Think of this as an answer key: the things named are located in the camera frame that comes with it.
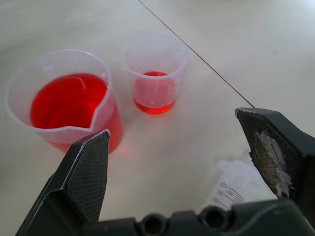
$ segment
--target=screw hole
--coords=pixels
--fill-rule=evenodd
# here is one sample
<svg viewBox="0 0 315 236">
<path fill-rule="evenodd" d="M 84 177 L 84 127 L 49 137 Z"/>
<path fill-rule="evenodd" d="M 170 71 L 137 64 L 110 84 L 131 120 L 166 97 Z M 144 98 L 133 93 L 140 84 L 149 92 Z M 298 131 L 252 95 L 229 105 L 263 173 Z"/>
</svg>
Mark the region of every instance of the screw hole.
<svg viewBox="0 0 315 236">
<path fill-rule="evenodd" d="M 145 236 L 162 235 L 166 228 L 165 218 L 159 214 L 151 214 L 142 220 L 142 232 Z"/>
<path fill-rule="evenodd" d="M 210 206 L 200 214 L 201 221 L 209 228 L 224 230 L 228 227 L 228 217 L 225 211 L 216 206 Z"/>
</svg>

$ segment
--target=small plastic beaker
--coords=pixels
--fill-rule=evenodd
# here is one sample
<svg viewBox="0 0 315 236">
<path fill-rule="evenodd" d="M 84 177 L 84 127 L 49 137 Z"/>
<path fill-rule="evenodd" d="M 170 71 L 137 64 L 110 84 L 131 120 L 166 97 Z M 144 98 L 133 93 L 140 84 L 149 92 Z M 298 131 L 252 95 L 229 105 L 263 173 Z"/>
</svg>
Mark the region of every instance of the small plastic beaker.
<svg viewBox="0 0 315 236">
<path fill-rule="evenodd" d="M 98 86 L 94 82 L 104 87 L 100 95 L 95 95 Z M 88 52 L 60 50 L 27 64 L 11 78 L 6 105 L 17 123 L 63 151 L 103 129 L 110 131 L 110 152 L 122 137 L 110 71 L 100 58 Z M 71 125 L 63 126 L 61 118 Z M 83 122 L 86 127 L 76 125 Z"/>
<path fill-rule="evenodd" d="M 277 199 L 254 165 L 241 161 L 219 161 L 219 167 L 224 174 L 206 198 L 206 205 L 228 210 L 236 204 Z"/>
<path fill-rule="evenodd" d="M 188 47 L 175 35 L 144 33 L 125 46 L 122 69 L 132 78 L 135 105 L 149 114 L 170 110 L 178 96 Z"/>
</svg>

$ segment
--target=liquid surface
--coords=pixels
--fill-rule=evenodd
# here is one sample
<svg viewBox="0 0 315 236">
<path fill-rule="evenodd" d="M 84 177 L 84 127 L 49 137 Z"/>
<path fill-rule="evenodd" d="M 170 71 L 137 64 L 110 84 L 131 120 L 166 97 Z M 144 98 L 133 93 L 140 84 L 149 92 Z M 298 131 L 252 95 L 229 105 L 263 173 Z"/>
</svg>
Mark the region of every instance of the liquid surface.
<svg viewBox="0 0 315 236">
<path fill-rule="evenodd" d="M 144 73 L 148 76 L 165 76 L 160 71 Z M 176 87 L 172 79 L 136 79 L 133 84 L 133 102 L 143 112 L 161 114 L 175 104 Z"/>
<path fill-rule="evenodd" d="M 58 77 L 43 87 L 31 106 L 34 127 L 53 129 L 64 126 L 89 128 L 95 108 L 107 92 L 107 84 L 98 76 L 76 73 Z M 104 126 L 111 132 L 110 151 L 118 145 L 122 135 L 117 108 Z M 52 144 L 67 151 L 70 144 Z"/>
</svg>

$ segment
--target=red liquid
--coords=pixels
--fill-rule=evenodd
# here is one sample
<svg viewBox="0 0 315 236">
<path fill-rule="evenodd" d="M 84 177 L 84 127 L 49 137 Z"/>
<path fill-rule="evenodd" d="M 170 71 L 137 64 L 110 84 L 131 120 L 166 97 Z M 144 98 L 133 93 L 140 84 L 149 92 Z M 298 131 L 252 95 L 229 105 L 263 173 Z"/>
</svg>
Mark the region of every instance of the red liquid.
<svg viewBox="0 0 315 236">
<path fill-rule="evenodd" d="M 99 77 L 88 73 L 61 76 L 43 87 L 31 106 L 31 121 L 34 127 L 53 129 L 64 126 L 89 128 L 95 108 L 107 92 L 107 84 Z M 122 127 L 117 108 L 100 129 L 111 132 L 110 152 L 119 144 Z M 70 144 L 52 144 L 67 151 Z"/>
<path fill-rule="evenodd" d="M 160 71 L 144 73 L 148 76 L 165 76 Z M 137 79 L 133 84 L 133 102 L 143 112 L 161 114 L 175 104 L 176 87 L 172 79 Z"/>
</svg>

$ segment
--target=table surface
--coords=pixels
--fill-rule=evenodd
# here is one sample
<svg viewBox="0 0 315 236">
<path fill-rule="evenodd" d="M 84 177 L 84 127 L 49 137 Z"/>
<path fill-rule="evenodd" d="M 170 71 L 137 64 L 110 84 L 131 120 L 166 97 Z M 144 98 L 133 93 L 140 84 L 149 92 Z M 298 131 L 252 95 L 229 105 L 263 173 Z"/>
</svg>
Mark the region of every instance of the table surface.
<svg viewBox="0 0 315 236">
<path fill-rule="evenodd" d="M 313 0 L 140 0 L 255 107 L 315 135 Z"/>
<path fill-rule="evenodd" d="M 306 107 L 315 62 L 315 16 L 308 10 L 315 5 L 299 2 L 4 0 L 0 100 L 10 76 L 28 60 L 63 48 L 97 54 L 110 67 L 124 126 L 109 159 L 100 220 L 196 210 L 222 174 L 218 161 L 249 152 L 234 110 L 250 105 L 227 82 L 255 106 L 283 111 L 315 134 L 311 119 L 296 112 L 312 115 Z M 150 116 L 133 105 L 122 47 L 144 30 L 168 27 L 193 50 L 176 106 Z M 16 233 L 62 158 L 0 104 L 0 235 Z"/>
</svg>

